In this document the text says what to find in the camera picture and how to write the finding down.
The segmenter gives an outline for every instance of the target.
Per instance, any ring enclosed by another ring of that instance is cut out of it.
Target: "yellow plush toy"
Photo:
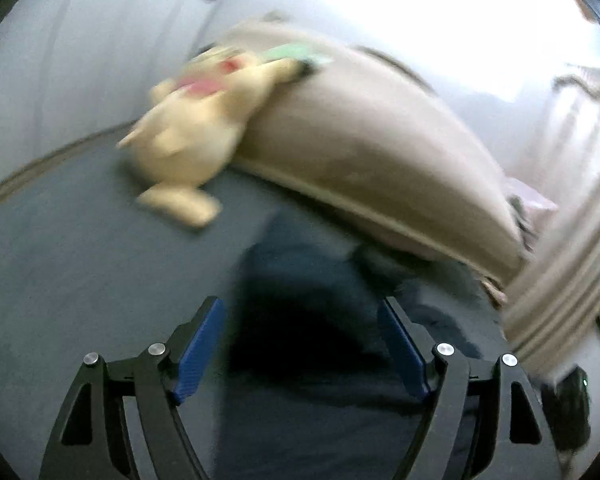
[[[155,182],[138,200],[191,226],[212,221],[221,206],[199,186],[229,163],[247,120],[275,84],[309,68],[297,57],[266,62],[253,52],[215,47],[191,60],[178,79],[155,86],[154,108],[118,143]]]

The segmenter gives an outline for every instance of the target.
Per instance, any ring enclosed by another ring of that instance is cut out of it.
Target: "beige pillow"
[[[281,23],[245,22],[223,44],[307,43],[333,59],[277,89],[236,163],[464,261],[501,282],[520,264],[504,174],[439,99],[395,67]]]

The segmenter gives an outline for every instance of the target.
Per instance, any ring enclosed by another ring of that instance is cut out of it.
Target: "curtain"
[[[549,371],[600,313],[600,70],[555,79],[515,175],[559,207],[534,257],[506,286],[504,329],[530,372]]]

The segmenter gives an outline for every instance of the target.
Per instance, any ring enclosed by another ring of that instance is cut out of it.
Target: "wall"
[[[600,27],[573,0],[223,0],[205,41],[273,9],[408,63],[511,172],[563,64],[600,67]]]
[[[20,0],[0,24],[0,180],[139,117],[218,1]]]

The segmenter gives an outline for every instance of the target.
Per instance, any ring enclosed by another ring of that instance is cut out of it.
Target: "blue finger pad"
[[[378,308],[378,327],[408,394],[424,400],[430,394],[425,363],[400,320],[385,303]]]
[[[216,342],[224,328],[226,311],[221,300],[215,300],[200,328],[191,339],[178,366],[178,384],[173,396],[178,404],[198,389],[202,375],[213,355]]]

